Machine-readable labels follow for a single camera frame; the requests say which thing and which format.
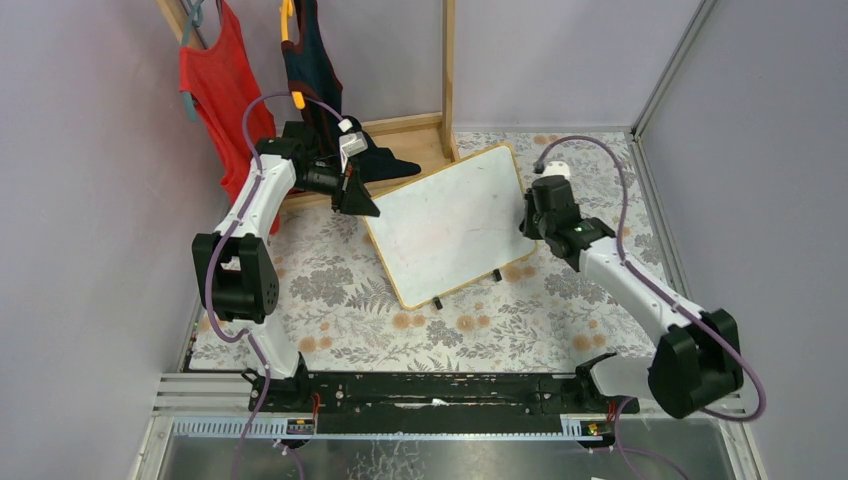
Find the whiteboard with yellow frame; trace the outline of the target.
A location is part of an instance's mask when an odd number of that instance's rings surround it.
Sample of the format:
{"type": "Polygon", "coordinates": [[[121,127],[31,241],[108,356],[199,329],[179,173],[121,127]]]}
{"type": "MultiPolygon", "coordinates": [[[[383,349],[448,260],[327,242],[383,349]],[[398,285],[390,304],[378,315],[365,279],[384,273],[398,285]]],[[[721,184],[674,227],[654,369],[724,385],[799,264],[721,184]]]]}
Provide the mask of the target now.
{"type": "Polygon", "coordinates": [[[400,306],[414,310],[536,250],[519,224],[524,185],[498,143],[375,196],[364,220],[400,306]]]}

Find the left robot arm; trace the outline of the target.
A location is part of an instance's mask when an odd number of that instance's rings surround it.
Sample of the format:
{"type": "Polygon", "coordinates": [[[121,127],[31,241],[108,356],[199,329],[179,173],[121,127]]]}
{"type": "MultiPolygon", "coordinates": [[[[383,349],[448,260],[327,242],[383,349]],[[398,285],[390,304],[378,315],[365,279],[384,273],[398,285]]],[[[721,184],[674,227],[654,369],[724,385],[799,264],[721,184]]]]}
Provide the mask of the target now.
{"type": "Polygon", "coordinates": [[[192,242],[203,307],[210,319],[244,324],[238,333],[220,337],[228,343],[247,339],[269,379],[293,378],[301,365],[283,327],[269,319],[280,286],[267,239],[285,197],[291,190],[317,193],[329,198],[337,213],[380,214],[360,174],[361,158],[370,150],[365,134],[349,120],[340,128],[338,152],[329,157],[320,154],[317,135],[304,127],[253,145],[247,179],[233,206],[212,232],[199,233],[192,242]]]}

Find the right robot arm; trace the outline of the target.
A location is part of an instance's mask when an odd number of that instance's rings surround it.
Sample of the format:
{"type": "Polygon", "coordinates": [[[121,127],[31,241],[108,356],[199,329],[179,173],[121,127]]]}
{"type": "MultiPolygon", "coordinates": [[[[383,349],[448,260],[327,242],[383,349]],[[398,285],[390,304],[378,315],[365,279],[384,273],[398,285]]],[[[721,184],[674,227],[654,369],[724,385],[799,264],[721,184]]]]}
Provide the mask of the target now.
{"type": "Polygon", "coordinates": [[[612,353],[580,365],[591,398],[652,399],[682,419],[743,386],[738,327],[728,312],[707,312],[660,282],[607,224],[582,215],[564,176],[535,180],[524,199],[521,233],[603,288],[655,346],[646,357],[612,353]]]}

